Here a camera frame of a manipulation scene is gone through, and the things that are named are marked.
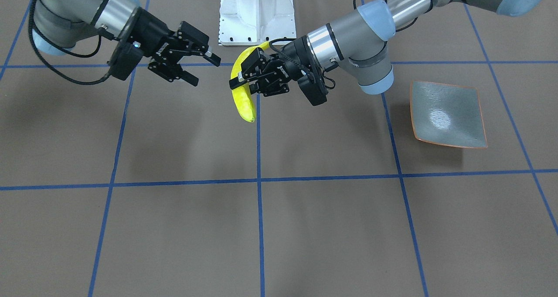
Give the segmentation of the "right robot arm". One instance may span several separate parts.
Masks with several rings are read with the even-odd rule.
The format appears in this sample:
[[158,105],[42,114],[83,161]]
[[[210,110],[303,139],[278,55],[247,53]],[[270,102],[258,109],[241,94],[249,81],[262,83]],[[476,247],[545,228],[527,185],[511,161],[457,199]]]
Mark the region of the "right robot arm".
[[[149,11],[138,0],[31,0],[28,36],[37,57],[62,78],[79,85],[96,85],[110,77],[126,80],[143,57],[148,68],[166,81],[184,80],[197,86],[196,76],[183,70],[186,56],[201,56],[214,66],[221,64],[209,45],[209,37],[182,21],[176,31]],[[54,68],[42,53],[90,58],[94,53],[72,52],[78,41],[97,36],[117,41],[109,70],[99,80],[74,80]]]

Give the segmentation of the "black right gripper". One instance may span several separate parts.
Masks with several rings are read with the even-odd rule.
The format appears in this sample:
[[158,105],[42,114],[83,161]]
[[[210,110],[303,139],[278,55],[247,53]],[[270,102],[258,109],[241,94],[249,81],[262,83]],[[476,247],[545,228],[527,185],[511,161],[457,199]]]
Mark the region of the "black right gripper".
[[148,69],[166,81],[183,80],[192,86],[199,79],[183,70],[180,60],[185,56],[201,56],[213,66],[221,65],[221,57],[212,52],[209,37],[182,21],[177,31],[172,31],[157,17],[138,7],[124,26],[120,41],[133,43],[150,58]]

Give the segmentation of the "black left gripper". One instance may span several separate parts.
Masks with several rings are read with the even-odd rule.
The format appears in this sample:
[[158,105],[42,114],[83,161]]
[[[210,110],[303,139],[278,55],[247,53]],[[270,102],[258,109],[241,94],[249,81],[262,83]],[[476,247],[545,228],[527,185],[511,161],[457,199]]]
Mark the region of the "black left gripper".
[[249,94],[277,96],[289,92],[290,81],[308,74],[317,76],[306,35],[281,49],[275,47],[276,42],[279,39],[269,41],[268,49],[253,49],[240,57],[241,70],[229,80],[231,90],[248,84]]

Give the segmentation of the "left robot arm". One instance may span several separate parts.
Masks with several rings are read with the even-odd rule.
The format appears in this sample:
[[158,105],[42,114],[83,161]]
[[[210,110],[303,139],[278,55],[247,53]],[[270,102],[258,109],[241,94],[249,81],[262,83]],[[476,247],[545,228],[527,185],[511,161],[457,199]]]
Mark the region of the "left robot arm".
[[374,0],[307,35],[288,38],[281,49],[267,56],[273,41],[247,49],[237,62],[229,86],[236,102],[249,102],[252,94],[276,96],[296,81],[313,106],[326,102],[329,87],[325,72],[341,67],[353,75],[362,90],[380,94],[393,84],[388,41],[417,18],[459,2],[509,17],[522,16],[542,0]]

